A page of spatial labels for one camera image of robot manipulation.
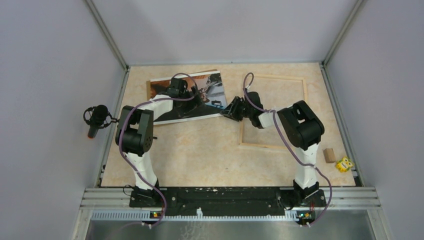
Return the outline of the light wooden picture frame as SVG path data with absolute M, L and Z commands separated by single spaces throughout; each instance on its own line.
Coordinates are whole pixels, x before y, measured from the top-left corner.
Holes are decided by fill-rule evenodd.
M 280 110 L 294 103 L 308 101 L 308 90 L 303 77 L 255 74 L 248 75 L 243 87 L 257 92 L 265 110 Z M 249 119 L 240 123 L 238 144 L 242 147 L 286 151 L 274 125 L 264 129 L 254 127 Z

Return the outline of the printed photo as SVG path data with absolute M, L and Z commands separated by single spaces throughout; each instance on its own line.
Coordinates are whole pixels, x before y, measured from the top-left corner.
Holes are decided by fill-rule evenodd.
M 165 95 L 180 99 L 172 103 L 172 110 L 156 117 L 155 125 L 173 124 L 220 116 L 228 104 L 221 72 L 210 70 L 147 82 L 147 99 Z

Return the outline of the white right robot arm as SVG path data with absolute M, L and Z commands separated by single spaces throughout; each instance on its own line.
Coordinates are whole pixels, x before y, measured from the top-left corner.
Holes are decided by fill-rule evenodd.
M 258 129 L 275 127 L 283 143 L 297 161 L 293 181 L 293 200 L 299 206 L 307 206 L 319 191 L 317 179 L 317 152 L 325 128 L 309 105 L 300 100 L 280 110 L 263 108 L 257 92 L 236 96 L 221 115 L 240 122 L 244 118 Z

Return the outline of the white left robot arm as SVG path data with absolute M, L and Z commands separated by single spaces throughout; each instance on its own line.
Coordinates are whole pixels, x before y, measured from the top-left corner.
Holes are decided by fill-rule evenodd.
M 150 149 L 154 140 L 154 121 L 171 111 L 186 114 L 202 105 L 198 85 L 192 86 L 182 78 L 172 77 L 165 91 L 136 106 L 124 106 L 119 118 L 115 142 L 119 153 L 135 175 L 131 197 L 149 207 L 156 206 L 163 197 L 155 175 Z

